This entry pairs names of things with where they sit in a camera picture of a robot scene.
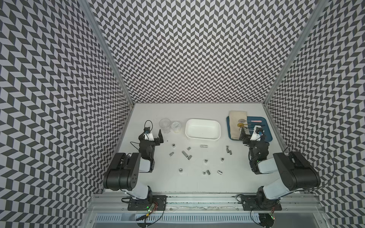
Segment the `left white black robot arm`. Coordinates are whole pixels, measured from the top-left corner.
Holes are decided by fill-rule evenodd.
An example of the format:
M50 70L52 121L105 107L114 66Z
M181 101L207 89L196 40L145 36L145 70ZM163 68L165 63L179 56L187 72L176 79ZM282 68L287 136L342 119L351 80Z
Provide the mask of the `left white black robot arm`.
M140 173L152 173L155 167L155 148L161 145L163 134L158 132L153 137L149 127L138 137L139 148L137 153L116 153L103 178L103 186L107 190L122 191L130 197L131 203L153 203L151 187L138 181Z

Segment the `clear plastic cup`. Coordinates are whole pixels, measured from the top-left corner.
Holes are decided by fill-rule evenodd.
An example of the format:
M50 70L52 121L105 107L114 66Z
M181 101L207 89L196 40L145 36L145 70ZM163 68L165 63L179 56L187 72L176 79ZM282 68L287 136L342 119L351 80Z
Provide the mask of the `clear plastic cup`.
M159 126L161 132L164 134L168 134L171 132L171 120L168 118L164 118L159 122Z

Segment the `blue tray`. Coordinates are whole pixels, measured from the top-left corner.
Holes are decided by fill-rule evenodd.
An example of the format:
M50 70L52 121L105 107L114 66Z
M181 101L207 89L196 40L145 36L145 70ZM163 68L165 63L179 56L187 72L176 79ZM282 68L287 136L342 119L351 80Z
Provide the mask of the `blue tray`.
M266 135L265 141L271 142L273 140L273 137L272 137L272 134L271 134L271 131L270 131L268 122L267 122L267 120L264 117L261 117L261 116L247 116L247 120L261 120L262 121L261 123L262 124L265 124L265 126L263 127L264 134ZM238 139L233 139L231 137L230 118L229 117L226 117L226 122L227 122L227 128L228 128L228 136L229 136L229 138L231 140L238 141Z

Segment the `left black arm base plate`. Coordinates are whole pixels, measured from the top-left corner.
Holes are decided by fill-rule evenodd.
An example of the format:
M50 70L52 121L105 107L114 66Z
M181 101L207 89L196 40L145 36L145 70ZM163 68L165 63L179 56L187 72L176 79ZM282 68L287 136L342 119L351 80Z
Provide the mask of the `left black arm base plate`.
M156 195L148 199L131 199L128 203L128 211L147 211L154 203L157 203L157 211L164 211L166 208L167 195Z

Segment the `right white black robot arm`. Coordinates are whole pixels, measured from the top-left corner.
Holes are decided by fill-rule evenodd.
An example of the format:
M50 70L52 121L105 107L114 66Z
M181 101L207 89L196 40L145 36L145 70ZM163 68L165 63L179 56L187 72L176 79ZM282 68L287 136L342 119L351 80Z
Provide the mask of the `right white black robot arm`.
M269 155L269 143L261 127L256 126L252 135L241 129L239 139L249 147L248 160L251 171L256 174L278 173L279 178L258 188L255 195L240 195L244 211L281 211L280 199L295 191L319 187L319 173L297 151Z

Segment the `white plastic storage box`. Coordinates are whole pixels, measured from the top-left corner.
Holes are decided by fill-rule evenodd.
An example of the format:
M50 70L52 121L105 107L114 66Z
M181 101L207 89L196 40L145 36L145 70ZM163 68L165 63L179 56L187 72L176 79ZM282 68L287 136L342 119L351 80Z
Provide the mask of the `white plastic storage box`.
M215 120L189 119L185 135L188 139L216 141L221 137L221 125Z

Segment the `pink handled spoon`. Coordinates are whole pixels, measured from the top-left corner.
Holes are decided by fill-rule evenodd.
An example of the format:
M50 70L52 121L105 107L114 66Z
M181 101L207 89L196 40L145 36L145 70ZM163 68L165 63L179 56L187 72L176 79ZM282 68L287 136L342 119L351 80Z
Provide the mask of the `pink handled spoon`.
M261 120L245 120L245 119L240 119L238 120L238 122L240 123L261 123Z

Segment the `beige cloth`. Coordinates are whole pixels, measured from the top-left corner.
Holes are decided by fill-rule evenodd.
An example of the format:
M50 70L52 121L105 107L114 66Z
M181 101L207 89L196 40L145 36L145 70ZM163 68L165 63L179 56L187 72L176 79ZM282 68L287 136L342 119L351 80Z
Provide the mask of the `beige cloth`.
M243 140L244 137L251 137L246 111L230 111L228 118L229 133L232 140Z

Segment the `aluminium front rail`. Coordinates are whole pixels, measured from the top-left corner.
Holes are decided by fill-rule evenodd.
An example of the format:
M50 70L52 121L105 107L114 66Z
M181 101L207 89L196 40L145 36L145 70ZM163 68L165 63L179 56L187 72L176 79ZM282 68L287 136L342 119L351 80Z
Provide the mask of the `aluminium front rail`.
M167 196L165 212L255 212L262 211L255 200L240 201L240 196L235 193L227 194L189 194L189 193L163 193ZM87 213L117 213L128 212L128 204L122 202L125 197L120 192L97 194L91 198ZM276 213L324 213L325 209L320 205L314 194L291 194L280 200L281 210Z

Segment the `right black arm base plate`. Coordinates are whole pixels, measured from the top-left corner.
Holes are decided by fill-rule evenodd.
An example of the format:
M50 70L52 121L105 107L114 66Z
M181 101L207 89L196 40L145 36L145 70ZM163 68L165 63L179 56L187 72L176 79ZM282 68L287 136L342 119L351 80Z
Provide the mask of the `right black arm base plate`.
M270 200L265 197L257 199L253 195L241 195L240 202L244 211L259 210L259 211L281 211L282 206L278 199Z

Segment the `clear plastic lid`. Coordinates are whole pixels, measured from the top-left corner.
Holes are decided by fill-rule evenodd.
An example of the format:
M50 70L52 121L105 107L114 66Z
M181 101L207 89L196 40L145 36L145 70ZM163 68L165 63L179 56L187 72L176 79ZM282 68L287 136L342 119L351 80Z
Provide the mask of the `clear plastic lid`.
M180 132L180 130L182 128L182 123L179 121L174 121L171 123L171 128L172 128L173 132L178 133L178 132Z

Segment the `gold black handled spoon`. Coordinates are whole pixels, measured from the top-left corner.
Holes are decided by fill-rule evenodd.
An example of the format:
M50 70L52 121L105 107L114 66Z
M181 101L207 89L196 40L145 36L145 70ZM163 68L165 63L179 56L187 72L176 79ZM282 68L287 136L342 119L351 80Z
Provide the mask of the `gold black handled spoon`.
M248 128L253 128L254 126L261 126L264 127L265 124L262 123L238 123L237 124L238 127L248 127Z

